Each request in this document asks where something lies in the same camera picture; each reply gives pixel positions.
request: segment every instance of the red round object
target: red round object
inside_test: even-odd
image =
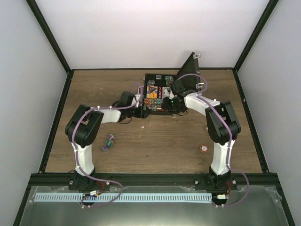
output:
[[[207,153],[208,152],[208,147],[206,145],[202,145],[200,148],[201,153]]]

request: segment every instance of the red wire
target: red wire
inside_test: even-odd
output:
[[[103,182],[100,182],[100,181],[96,181],[96,183],[95,184],[97,184],[97,185],[101,185],[102,186],[102,190],[101,190],[101,192],[99,193],[99,194],[102,194],[103,193],[103,191],[104,191],[104,183]]]
[[[228,181],[226,181],[226,185],[228,186],[228,196],[230,197],[230,191],[231,191],[231,187],[230,187],[230,183]]]

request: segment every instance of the black metal frame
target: black metal frame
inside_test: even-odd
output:
[[[260,32],[262,31],[263,27],[265,26],[266,22],[269,19],[269,16],[272,14],[274,8],[276,7],[279,0],[269,0],[264,12],[262,13],[257,25],[255,26],[244,50],[242,51],[238,61],[234,66],[235,71],[239,71],[241,65],[243,65],[246,57],[248,56],[250,50],[252,49],[254,43],[256,42]]]
[[[119,181],[123,186],[188,186],[195,187],[195,181],[199,180],[204,174],[108,174],[96,173],[97,178],[107,178]],[[282,197],[282,206],[285,216],[290,226],[294,226],[293,217],[287,205],[285,195],[276,173],[266,174],[246,174],[250,185],[257,186],[275,186],[277,192]],[[22,220],[22,215],[26,206],[26,202],[32,186],[69,186],[71,174],[69,173],[37,173],[32,174],[26,188],[20,209],[14,222],[14,226],[18,226]],[[237,186],[246,185],[245,178],[240,174],[232,174],[231,179],[236,181]]]
[[[44,31],[47,39],[49,40],[51,46],[53,47],[58,59],[62,63],[62,66],[67,72],[67,79],[63,88],[63,92],[61,95],[61,99],[55,114],[55,118],[52,124],[52,128],[50,131],[50,135],[47,141],[47,145],[44,151],[43,159],[39,168],[39,173],[32,174],[28,183],[28,186],[25,190],[23,200],[21,202],[17,217],[14,222],[14,226],[20,224],[22,215],[24,212],[24,208],[29,196],[29,192],[32,186],[68,186],[71,174],[68,173],[45,173],[45,168],[47,165],[47,161],[50,155],[50,151],[52,148],[52,144],[55,138],[56,130],[58,127],[58,123],[60,121],[64,103],[67,98],[67,94],[69,91],[69,87],[72,81],[72,77],[75,70],[71,70],[66,62],[50,28],[48,27],[41,11],[35,0],[26,0],[29,7],[31,8],[33,14],[35,15],[37,21],[39,22],[42,30]],[[239,77],[238,77],[238,70],[240,69],[241,65],[243,64],[245,58],[247,57],[248,53],[250,52],[253,44],[255,43],[257,37],[259,36],[261,30],[263,29],[265,23],[267,22],[269,16],[271,15],[273,9],[275,8],[278,0],[270,0],[267,4],[256,28],[254,29],[248,43],[246,44],[241,56],[239,57],[236,65],[234,68],[200,68],[203,70],[233,70],[234,78],[237,83],[237,87],[239,90],[239,94],[243,103],[244,111],[246,113],[246,117],[249,123],[249,127],[251,130],[252,138],[255,144],[255,148],[258,154],[258,158],[261,164],[261,169],[263,174],[246,174],[250,185],[262,185],[262,186],[275,186],[277,192],[282,196],[282,206],[285,211],[286,218],[288,220],[289,225],[294,226],[293,217],[290,213],[289,207],[287,205],[285,195],[283,193],[281,184],[279,182],[278,176],[276,173],[269,173],[269,168],[267,166],[267,162],[264,158],[264,154],[258,139],[258,135],[252,120],[252,116],[250,114],[247,102],[245,101],[245,95],[243,89],[241,87]],[[117,70],[178,70],[179,68],[131,68],[131,69],[117,69]],[[106,178],[111,180],[119,181],[123,184],[123,186],[194,186],[197,190],[200,189],[198,185],[195,185],[195,180],[201,180],[200,177],[203,177],[204,174],[99,174],[96,173],[95,175],[97,178]],[[236,180],[236,185],[246,185],[246,181],[244,177],[240,174],[232,174],[231,178]]]

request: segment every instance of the wooden floor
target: wooden floor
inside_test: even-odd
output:
[[[143,84],[146,73],[176,74],[174,70],[76,71],[55,136],[46,172],[68,172],[75,167],[74,151],[64,129],[80,104],[110,106],[128,91],[134,81]],[[257,153],[231,70],[202,70],[208,81],[205,97],[231,101],[241,124],[230,165],[246,173],[261,173]],[[103,153],[108,134],[115,144]],[[209,152],[200,153],[207,145]],[[206,118],[189,110],[186,116],[150,115],[133,118],[129,124],[106,123],[100,126],[93,143],[96,172],[194,173],[208,172],[213,159],[213,141],[206,131]]]

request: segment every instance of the black box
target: black box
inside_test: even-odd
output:
[[[193,73],[199,74],[198,55],[194,52],[190,54],[177,75],[172,74],[146,74],[144,79],[143,104],[151,110],[151,114],[172,115],[174,111],[164,111],[161,104],[164,97],[170,93],[170,83],[177,80],[182,75]],[[189,75],[181,79],[183,85],[188,89],[198,91],[196,84],[200,83],[200,78]]]

